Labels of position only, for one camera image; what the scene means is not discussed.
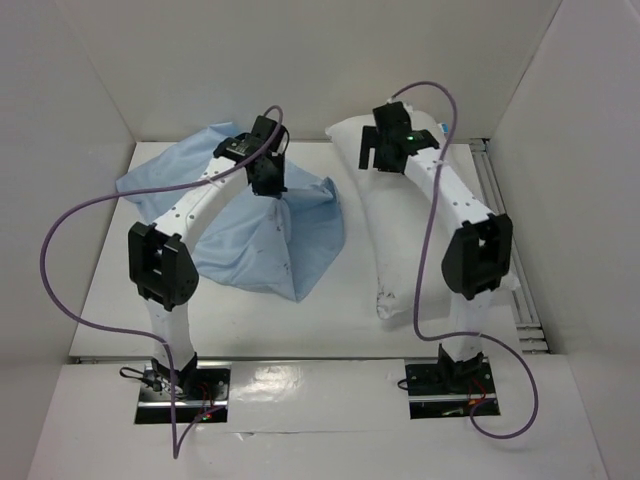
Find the light blue pillowcase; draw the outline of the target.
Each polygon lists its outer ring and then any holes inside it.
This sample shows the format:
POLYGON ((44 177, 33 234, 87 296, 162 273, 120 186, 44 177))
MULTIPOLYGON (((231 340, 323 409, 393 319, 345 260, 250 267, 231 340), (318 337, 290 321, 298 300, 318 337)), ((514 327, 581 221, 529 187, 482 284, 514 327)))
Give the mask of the light blue pillowcase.
MULTIPOLYGON (((212 124, 130 170, 116 182, 129 192, 145 222, 166 213, 182 192, 164 186, 195 181, 214 149, 239 134, 232 123, 212 124)), ((285 165, 287 192, 256 196, 245 188, 208 226, 192 255, 200 275, 248 291, 302 301, 345 243, 339 193, 329 177, 293 162, 285 165)))

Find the white pillow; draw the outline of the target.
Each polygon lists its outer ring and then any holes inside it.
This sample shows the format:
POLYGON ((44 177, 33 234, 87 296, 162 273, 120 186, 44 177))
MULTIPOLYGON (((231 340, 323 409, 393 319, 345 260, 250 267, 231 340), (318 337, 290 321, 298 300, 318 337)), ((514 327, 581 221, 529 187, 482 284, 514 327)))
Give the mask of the white pillow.
MULTIPOLYGON (((405 106, 415 129, 429 130, 444 144, 444 134, 429 114, 405 106)), ((389 322, 410 322, 431 203, 404 175, 358 168, 362 128, 369 125, 374 125, 371 113, 342 120, 327 127, 325 132, 348 169, 363 205, 375 254, 378 316, 389 322)), ((474 196, 484 200, 468 146, 452 145, 446 154, 447 166, 452 167, 474 196)), ((442 209, 440 197, 421 288, 421 320, 444 318, 450 308, 451 292, 441 274, 442 257, 449 244, 441 221, 442 209)))

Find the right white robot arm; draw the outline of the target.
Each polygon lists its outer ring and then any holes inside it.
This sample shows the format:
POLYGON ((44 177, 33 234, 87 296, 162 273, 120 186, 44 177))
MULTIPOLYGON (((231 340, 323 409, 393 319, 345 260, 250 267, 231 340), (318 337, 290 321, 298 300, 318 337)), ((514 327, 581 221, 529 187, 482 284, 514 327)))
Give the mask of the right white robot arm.
POLYGON ((359 168, 407 177, 431 203, 428 222, 441 220, 449 237, 441 273, 451 292, 453 331, 438 339, 434 377, 444 390, 457 392, 481 370, 480 335, 510 270, 513 224, 471 192, 446 163, 450 143, 415 129, 402 102, 375 108, 373 121, 362 130, 359 168))

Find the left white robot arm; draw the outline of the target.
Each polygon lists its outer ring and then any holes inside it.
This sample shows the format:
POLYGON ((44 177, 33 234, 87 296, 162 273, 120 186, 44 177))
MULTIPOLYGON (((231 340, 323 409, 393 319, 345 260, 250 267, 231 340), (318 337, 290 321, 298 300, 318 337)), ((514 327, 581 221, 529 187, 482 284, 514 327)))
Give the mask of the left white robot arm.
POLYGON ((249 132, 227 137, 215 148, 199 186, 153 222, 137 222, 128 232, 129 277, 145 301, 152 334, 162 339, 152 355, 152 369, 176 399, 189 397, 197 387, 198 357, 188 320, 188 301, 199 283, 196 244, 246 188, 275 198, 286 191, 287 146, 286 128, 258 116, 249 132))

